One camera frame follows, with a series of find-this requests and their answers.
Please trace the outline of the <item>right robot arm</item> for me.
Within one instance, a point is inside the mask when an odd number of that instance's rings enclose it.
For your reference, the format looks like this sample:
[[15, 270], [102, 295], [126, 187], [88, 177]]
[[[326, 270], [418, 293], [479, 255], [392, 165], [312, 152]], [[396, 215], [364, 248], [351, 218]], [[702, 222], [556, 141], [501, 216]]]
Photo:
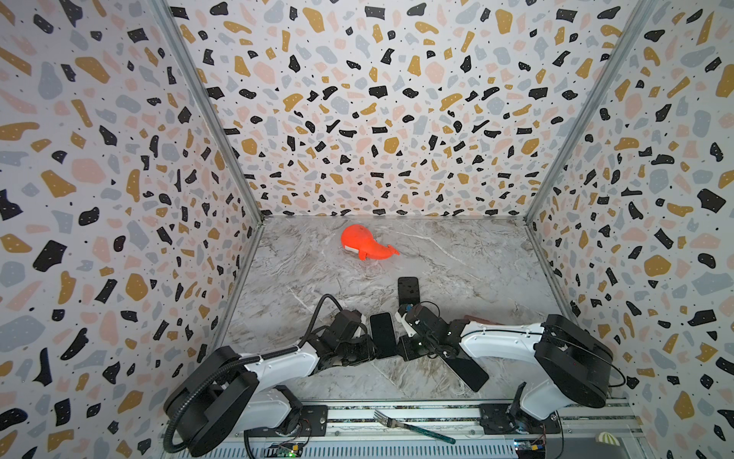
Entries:
[[609, 347], [569, 319], [552, 314], [526, 325], [502, 325], [464, 317], [446, 322], [423, 303], [401, 304], [396, 319], [407, 332], [399, 351], [408, 360], [436, 357], [472, 391], [489, 381], [478, 363], [496, 358], [529, 363], [543, 371], [536, 382], [520, 382], [507, 419], [544, 421], [559, 409], [606, 406], [615, 370]]

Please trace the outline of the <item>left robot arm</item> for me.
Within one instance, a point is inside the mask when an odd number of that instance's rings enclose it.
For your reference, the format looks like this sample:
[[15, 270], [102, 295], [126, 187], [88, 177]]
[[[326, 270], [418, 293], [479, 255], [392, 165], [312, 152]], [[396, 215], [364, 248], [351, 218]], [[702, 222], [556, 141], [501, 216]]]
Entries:
[[273, 352], [245, 355], [220, 347], [164, 403], [162, 447], [200, 457], [236, 431], [294, 436], [303, 430], [304, 405], [287, 382], [368, 363], [377, 354], [356, 310], [339, 312], [328, 326], [310, 325], [298, 343]]

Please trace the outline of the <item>black phone case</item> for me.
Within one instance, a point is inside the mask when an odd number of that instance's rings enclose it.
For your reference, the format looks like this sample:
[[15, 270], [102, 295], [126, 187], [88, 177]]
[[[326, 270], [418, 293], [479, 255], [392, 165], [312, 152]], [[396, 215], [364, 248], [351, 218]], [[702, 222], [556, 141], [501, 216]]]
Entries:
[[414, 306], [421, 302], [420, 283], [416, 277], [398, 279], [399, 306]]

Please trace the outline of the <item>black smartphone front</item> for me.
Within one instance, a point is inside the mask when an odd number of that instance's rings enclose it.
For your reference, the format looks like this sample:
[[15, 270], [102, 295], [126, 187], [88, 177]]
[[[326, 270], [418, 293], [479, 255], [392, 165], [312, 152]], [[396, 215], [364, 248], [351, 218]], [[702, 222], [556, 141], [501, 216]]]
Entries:
[[397, 342], [392, 316], [389, 313], [372, 315], [369, 319], [376, 358], [387, 359], [397, 355]]

